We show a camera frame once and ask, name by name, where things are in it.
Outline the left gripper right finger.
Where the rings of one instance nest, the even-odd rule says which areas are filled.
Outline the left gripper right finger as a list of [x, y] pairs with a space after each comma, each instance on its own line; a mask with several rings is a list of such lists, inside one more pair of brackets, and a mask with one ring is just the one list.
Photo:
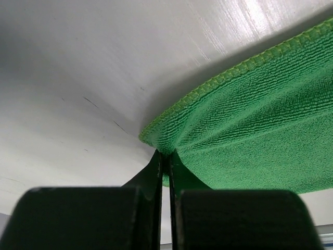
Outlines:
[[166, 159], [173, 249], [323, 249], [308, 209], [288, 190], [214, 190]]

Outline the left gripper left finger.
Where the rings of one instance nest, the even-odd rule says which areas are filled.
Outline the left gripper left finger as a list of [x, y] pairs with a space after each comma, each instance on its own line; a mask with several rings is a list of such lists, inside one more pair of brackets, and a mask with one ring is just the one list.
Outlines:
[[120, 187], [36, 187], [16, 204], [1, 249], [159, 249], [162, 157]]

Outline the green towel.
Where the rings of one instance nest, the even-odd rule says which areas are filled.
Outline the green towel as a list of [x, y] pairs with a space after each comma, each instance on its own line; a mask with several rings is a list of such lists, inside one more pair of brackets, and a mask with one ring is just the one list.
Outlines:
[[213, 189], [332, 188], [332, 19], [206, 81], [139, 139]]

